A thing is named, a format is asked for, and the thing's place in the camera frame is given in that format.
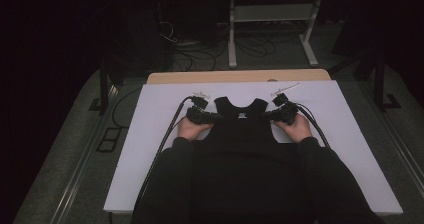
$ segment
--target floor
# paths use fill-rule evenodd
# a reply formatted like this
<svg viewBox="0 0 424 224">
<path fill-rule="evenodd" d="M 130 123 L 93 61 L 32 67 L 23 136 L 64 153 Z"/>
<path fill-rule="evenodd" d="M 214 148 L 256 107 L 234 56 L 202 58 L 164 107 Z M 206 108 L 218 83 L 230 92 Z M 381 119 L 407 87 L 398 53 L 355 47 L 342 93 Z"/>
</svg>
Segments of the floor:
<svg viewBox="0 0 424 224">
<path fill-rule="evenodd" d="M 345 59 L 331 53 L 341 25 L 315 27 L 310 43 L 319 68 L 329 69 Z M 226 26 L 219 28 L 222 32 L 218 37 L 225 37 Z M 250 28 L 257 27 L 236 27 L 238 70 L 310 68 L 297 37 L 303 31 L 302 23 L 265 23 L 261 32 L 251 32 Z M 185 40 L 169 60 L 166 71 L 229 70 L 225 38 L 215 45 Z M 381 112 L 372 101 L 373 76 L 357 81 L 353 76 L 357 65 L 343 68 L 332 79 L 337 80 L 404 210 L 402 215 L 382 218 L 388 224 L 424 223 L 423 180 L 416 178 L 422 176 L 424 168 L 424 133 L 420 128 L 424 126 L 424 111 L 401 77 L 387 67 L 385 93 L 393 94 L 401 108 Z M 113 86 L 109 108 L 100 116 L 98 111 L 89 111 L 100 96 L 98 72 L 87 80 L 15 223 L 130 223 L 130 215 L 106 213 L 103 205 L 145 81 L 132 73 L 123 85 Z"/>
</svg>

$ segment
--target hand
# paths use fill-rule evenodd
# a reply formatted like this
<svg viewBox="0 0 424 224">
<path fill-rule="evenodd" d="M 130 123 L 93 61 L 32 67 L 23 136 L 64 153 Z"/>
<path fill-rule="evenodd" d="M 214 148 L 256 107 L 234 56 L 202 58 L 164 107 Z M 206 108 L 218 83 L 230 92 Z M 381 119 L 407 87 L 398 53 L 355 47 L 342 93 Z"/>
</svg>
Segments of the hand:
<svg viewBox="0 0 424 224">
<path fill-rule="evenodd" d="M 312 136 L 308 119 L 300 114 L 296 114 L 294 123 L 291 126 L 282 121 L 274 121 L 274 124 L 283 129 L 283 131 L 287 133 L 290 139 L 292 139 L 295 143 L 299 143 L 306 137 Z"/>
<path fill-rule="evenodd" d="M 210 129 L 213 127 L 213 124 L 195 124 L 188 120 L 187 117 L 181 119 L 180 123 L 178 123 L 178 137 L 184 137 L 189 141 L 194 141 L 197 139 L 197 136 L 202 131 Z"/>
</svg>

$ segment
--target black sleeve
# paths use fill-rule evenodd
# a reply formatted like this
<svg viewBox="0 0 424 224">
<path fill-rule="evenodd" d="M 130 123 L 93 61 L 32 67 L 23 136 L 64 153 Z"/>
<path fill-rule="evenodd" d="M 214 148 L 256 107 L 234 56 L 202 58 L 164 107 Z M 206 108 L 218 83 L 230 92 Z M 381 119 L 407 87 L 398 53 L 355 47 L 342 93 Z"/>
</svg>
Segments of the black sleeve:
<svg viewBox="0 0 424 224">
<path fill-rule="evenodd" d="M 192 153 L 193 144 L 177 137 L 159 155 L 131 223 L 189 223 Z"/>
<path fill-rule="evenodd" d="M 329 148 L 313 137 L 302 140 L 297 151 L 320 224 L 384 223 L 370 209 L 354 176 Z"/>
</svg>

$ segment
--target white tabletop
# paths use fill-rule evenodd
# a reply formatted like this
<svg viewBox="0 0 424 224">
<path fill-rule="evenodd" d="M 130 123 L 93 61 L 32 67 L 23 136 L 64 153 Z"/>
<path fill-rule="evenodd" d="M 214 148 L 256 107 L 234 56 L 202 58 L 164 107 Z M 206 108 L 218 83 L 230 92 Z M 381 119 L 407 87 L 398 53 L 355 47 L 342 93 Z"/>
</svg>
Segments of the white tabletop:
<svg viewBox="0 0 424 224">
<path fill-rule="evenodd" d="M 297 82 L 193 83 L 149 84 L 140 93 L 133 120 L 111 183 L 104 210 L 131 213 L 163 136 L 180 102 L 192 93 L 210 95 L 206 111 L 216 112 L 214 99 L 227 96 L 232 104 L 248 106 L 255 98 L 269 103 L 274 110 L 271 93 Z M 301 81 L 300 85 L 285 92 L 292 102 L 308 107 L 323 130 L 331 148 L 348 166 L 361 187 L 371 209 L 380 215 L 402 213 L 378 163 L 372 155 L 336 81 Z M 187 101 L 179 120 L 192 106 Z M 323 143 L 314 128 L 314 136 Z M 272 126 L 279 142 L 290 142 L 277 127 Z M 203 139 L 207 132 L 199 136 Z M 165 148 L 176 137 L 171 132 Z"/>
</svg>

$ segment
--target garment logo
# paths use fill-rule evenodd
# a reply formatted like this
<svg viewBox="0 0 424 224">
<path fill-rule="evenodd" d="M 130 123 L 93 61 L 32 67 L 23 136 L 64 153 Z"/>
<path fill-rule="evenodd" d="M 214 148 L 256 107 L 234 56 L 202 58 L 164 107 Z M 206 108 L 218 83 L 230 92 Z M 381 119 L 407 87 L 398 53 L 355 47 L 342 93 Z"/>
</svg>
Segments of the garment logo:
<svg viewBox="0 0 424 224">
<path fill-rule="evenodd" d="M 246 113 L 239 113 L 239 119 L 240 118 L 247 118 Z"/>
</svg>

